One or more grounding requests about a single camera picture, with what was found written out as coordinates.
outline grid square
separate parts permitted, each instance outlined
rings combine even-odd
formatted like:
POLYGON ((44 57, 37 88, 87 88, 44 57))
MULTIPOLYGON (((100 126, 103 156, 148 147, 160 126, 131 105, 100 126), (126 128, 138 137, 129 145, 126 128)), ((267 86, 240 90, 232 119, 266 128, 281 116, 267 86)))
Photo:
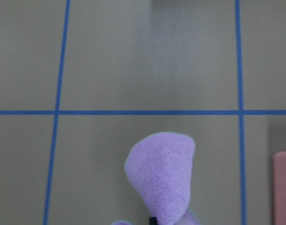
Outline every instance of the grid square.
POLYGON ((196 141, 190 205, 201 222, 239 224, 236 130, 236 116, 61 116, 49 224, 146 223, 150 215, 123 165, 137 141, 160 131, 196 141))
POLYGON ((42 223, 52 116, 0 116, 0 224, 42 223))
POLYGON ((286 109, 286 0, 242 1, 246 109, 286 109))
POLYGON ((0 110, 53 110, 65 0, 0 0, 0 110))
POLYGON ((246 116, 245 128, 248 222, 272 225, 272 157, 286 151, 286 116, 246 116))
POLYGON ((62 110, 237 109, 234 3, 71 3, 62 110))

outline stuffed animal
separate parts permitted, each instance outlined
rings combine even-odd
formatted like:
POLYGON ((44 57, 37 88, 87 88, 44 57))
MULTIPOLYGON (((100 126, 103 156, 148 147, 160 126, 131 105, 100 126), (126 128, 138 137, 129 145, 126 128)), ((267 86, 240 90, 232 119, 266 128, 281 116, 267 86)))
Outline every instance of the stuffed animal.
POLYGON ((200 225, 188 208, 194 152, 191 137, 173 132, 152 134, 131 149, 124 169, 152 216, 150 225, 200 225))

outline fuzzy fabric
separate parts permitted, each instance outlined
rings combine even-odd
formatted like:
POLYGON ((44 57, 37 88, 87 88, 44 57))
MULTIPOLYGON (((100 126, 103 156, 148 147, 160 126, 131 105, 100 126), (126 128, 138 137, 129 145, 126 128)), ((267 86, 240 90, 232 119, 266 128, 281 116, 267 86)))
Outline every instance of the fuzzy fabric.
POLYGON ((138 142, 125 162, 130 184, 159 225, 175 225, 188 209, 194 152, 191 137, 161 132, 138 142))

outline purple fabric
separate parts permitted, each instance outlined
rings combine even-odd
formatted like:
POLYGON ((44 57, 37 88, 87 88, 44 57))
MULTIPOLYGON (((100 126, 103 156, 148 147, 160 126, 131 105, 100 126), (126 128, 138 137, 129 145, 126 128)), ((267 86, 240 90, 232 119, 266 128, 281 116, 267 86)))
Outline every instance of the purple fabric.
POLYGON ((188 209, 194 152, 191 137, 161 132, 138 142, 125 162, 130 184, 159 225, 175 225, 188 209))

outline blue tape line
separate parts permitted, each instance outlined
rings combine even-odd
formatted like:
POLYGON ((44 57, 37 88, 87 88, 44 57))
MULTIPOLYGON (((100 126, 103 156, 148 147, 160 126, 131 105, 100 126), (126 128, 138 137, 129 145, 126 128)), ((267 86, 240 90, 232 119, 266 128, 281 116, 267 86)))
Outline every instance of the blue tape line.
POLYGON ((239 110, 244 110, 240 0, 235 0, 239 110))
POLYGON ((237 110, 84 110, 59 111, 60 115, 238 115, 237 110))
POLYGON ((242 45, 240 0, 235 0, 237 73, 238 73, 238 104, 239 104, 239 136, 240 136, 240 180, 241 180, 241 225, 247 225, 246 214, 246 174, 245 174, 245 134, 244 134, 244 86, 242 72, 242 45))
POLYGON ((0 115, 286 115, 286 110, 0 110, 0 115))
POLYGON ((60 96, 61 96, 61 88, 62 88, 64 62, 65 62, 65 49, 66 49, 66 40, 67 40, 67 31, 68 31, 69 10, 70 10, 70 0, 67 0, 66 9, 65 9, 63 37, 62 37, 62 47, 61 47, 61 53, 60 53, 60 67, 59 67, 57 95, 56 95, 56 103, 55 103, 55 111, 54 111, 55 114, 54 114, 54 121, 53 121, 53 135, 52 135, 52 143, 51 143, 49 166, 48 166, 48 177, 47 177, 47 185, 46 185, 47 187, 46 187, 46 195, 45 195, 43 225, 47 225, 48 215, 49 215, 50 196, 51 196, 52 181, 53 181, 54 154, 55 154, 57 132, 58 132, 60 96))
POLYGON ((0 110, 0 115, 55 115, 52 110, 0 110))
POLYGON ((55 110, 56 111, 58 111, 60 109, 60 97, 61 97, 61 89, 62 89, 64 62, 65 62, 65 51, 66 51, 66 42, 67 42, 69 11, 70 11, 70 0, 67 0, 66 1, 66 10, 65 10, 64 29, 63 29, 63 38, 62 38, 62 48, 61 48, 61 52, 60 52, 60 69, 59 69, 59 77, 58 77, 57 97, 56 97, 56 103, 55 103, 55 110))
POLYGON ((48 213, 49 213, 49 205, 50 205, 51 186, 52 186, 52 180, 53 180, 53 165, 54 165, 55 146, 56 146, 56 140, 57 140, 58 120, 59 120, 59 116, 56 114, 54 116, 54 121, 53 121, 53 136, 52 136, 51 150, 50 150, 50 156, 49 156, 48 178, 47 178, 47 188, 46 188, 46 195, 45 195, 43 225, 47 225, 48 223, 48 213))
POLYGON ((241 224, 247 224, 246 204, 246 170, 245 170, 245 129, 244 115, 239 115, 239 137, 240 137, 240 179, 241 179, 241 224))

